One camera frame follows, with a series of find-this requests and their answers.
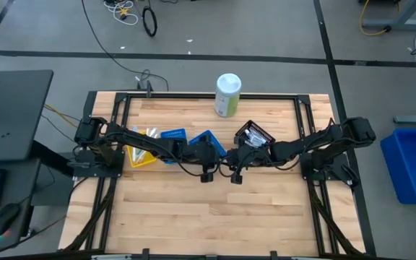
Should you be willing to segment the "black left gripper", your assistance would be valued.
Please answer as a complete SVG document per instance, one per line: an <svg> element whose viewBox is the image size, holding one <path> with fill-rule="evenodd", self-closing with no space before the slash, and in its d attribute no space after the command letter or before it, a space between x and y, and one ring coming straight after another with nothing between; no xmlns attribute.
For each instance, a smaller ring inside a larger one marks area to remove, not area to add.
<svg viewBox="0 0 416 260"><path fill-rule="evenodd" d="M197 143L187 144L182 151L182 161L184 163L201 165L207 170L218 168L222 161L213 143L206 139L199 140Z"/></svg>

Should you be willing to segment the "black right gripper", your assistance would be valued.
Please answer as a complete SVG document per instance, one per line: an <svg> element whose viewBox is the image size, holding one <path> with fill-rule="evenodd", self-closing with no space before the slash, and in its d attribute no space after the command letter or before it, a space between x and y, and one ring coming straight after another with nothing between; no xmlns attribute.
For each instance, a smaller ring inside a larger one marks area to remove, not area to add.
<svg viewBox="0 0 416 260"><path fill-rule="evenodd" d="M223 165L231 170L270 165L270 156L265 147L251 147L247 144L228 150L223 160L227 161Z"/></svg>

